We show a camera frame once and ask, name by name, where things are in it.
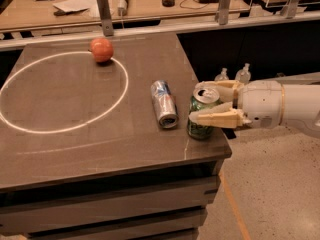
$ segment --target bottle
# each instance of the bottle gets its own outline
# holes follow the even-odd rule
[[[227,69],[223,68],[221,70],[221,73],[217,75],[214,79],[214,81],[223,81],[223,80],[229,80],[229,77],[227,75]]]
[[[242,69],[240,69],[236,74],[236,80],[241,83],[247,84],[251,79],[251,73],[249,71],[249,63],[246,63]]]

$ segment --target metal frame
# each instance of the metal frame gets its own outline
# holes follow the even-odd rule
[[[105,36],[113,35],[113,25],[108,0],[97,0],[100,19],[102,23],[102,31]]]
[[[231,0],[219,1],[219,8],[215,16],[215,20],[219,22],[220,25],[225,25],[228,23],[230,2]]]
[[[282,8],[280,15],[290,19],[296,15],[300,0],[288,0],[287,4]]]
[[[272,25],[272,24],[283,24],[292,22],[303,22],[303,21],[314,21],[320,20],[320,13],[307,12],[304,14],[296,15],[292,19],[287,19],[279,15],[273,15],[262,18],[239,18],[236,20],[230,20],[226,25],[220,25],[217,22],[196,22],[188,24],[175,24],[175,25],[159,25],[152,27],[140,27],[140,28],[128,28],[128,29],[116,29],[114,30],[114,36],[139,36],[154,33],[166,33],[174,32],[180,33],[190,33],[190,32],[200,32],[209,30],[219,30],[219,29],[232,29],[232,28],[244,28],[252,26],[262,26],[262,25]],[[66,41],[66,40],[86,40],[96,37],[101,37],[102,31],[95,32],[84,32],[77,34],[63,34],[63,35],[53,35],[41,38],[24,38],[24,39],[13,39],[4,40],[0,42],[0,52],[8,50],[23,49],[27,44],[34,43],[45,43],[45,42],[55,42],[55,41]]]

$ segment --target background table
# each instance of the background table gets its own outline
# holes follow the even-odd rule
[[[99,18],[92,18],[88,11],[56,17],[53,13],[57,10],[52,6],[55,1],[35,2],[33,0],[14,0],[6,10],[0,15],[0,32],[11,32],[32,29],[50,29],[62,26],[85,26],[100,24]],[[121,17],[117,15],[117,5],[119,0],[109,0],[110,8],[113,11],[111,17],[113,22],[121,22]],[[218,3],[213,3],[203,7],[203,4],[188,0],[176,0],[174,7],[164,7],[161,0],[130,0],[128,15],[123,17],[124,22],[145,22],[150,20],[161,20],[168,18],[214,15],[218,9]],[[247,12],[249,6],[242,0],[232,0],[230,13]]]

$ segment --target white circle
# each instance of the white circle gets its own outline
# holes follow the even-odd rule
[[[1,97],[1,95],[3,93],[3,90],[5,90],[9,86],[9,84],[14,79],[17,78],[18,75],[20,75],[22,72],[24,72],[25,70],[27,70],[28,68],[32,67],[35,64],[38,64],[38,63],[43,62],[45,60],[52,59],[52,58],[59,57],[59,56],[71,55],[71,54],[90,54],[90,53],[91,52],[88,52],[88,51],[65,52],[65,53],[59,53],[59,54],[47,56],[47,57],[42,58],[40,60],[34,61],[34,62],[28,64],[27,66],[23,67],[18,72],[13,74],[9,79],[7,79],[7,81],[3,85],[2,89],[0,90],[0,97]],[[0,107],[0,118],[1,118],[1,120],[4,121],[10,127],[14,128],[16,130],[19,130],[19,131],[23,131],[23,132],[27,132],[27,133],[33,133],[33,134],[54,134],[54,133],[63,133],[63,132],[76,130],[76,129],[82,128],[84,126],[87,126],[88,124],[91,124],[91,123],[101,119],[102,117],[104,117],[108,113],[110,113],[122,101],[122,99],[124,98],[124,96],[125,96],[125,94],[126,94],[126,92],[128,90],[128,86],[129,86],[128,73],[127,73],[125,67],[118,60],[116,60],[114,58],[111,58],[111,60],[116,62],[120,66],[120,68],[123,70],[123,73],[125,74],[126,82],[125,82],[124,90],[122,91],[120,97],[116,100],[116,102],[109,109],[107,109],[106,111],[104,111],[100,115],[98,115],[98,116],[96,116],[96,117],[94,117],[94,118],[92,118],[92,119],[90,119],[90,120],[88,120],[88,121],[86,121],[84,123],[78,124],[76,126],[67,127],[67,128],[61,128],[61,129],[57,129],[57,130],[48,130],[48,131],[37,131],[37,130],[31,130],[31,129],[27,129],[27,128],[24,128],[24,127],[17,126],[17,125],[15,125],[14,123],[10,122],[8,119],[6,119],[4,117],[4,115],[2,114],[2,111],[1,111],[1,107]]]

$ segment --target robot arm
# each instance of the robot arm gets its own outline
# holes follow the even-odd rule
[[[245,124],[254,128],[284,125],[320,138],[319,85],[281,85],[276,81],[254,81],[248,85],[237,81],[199,84],[216,88],[223,103],[192,112],[189,118],[197,124],[223,128]]]

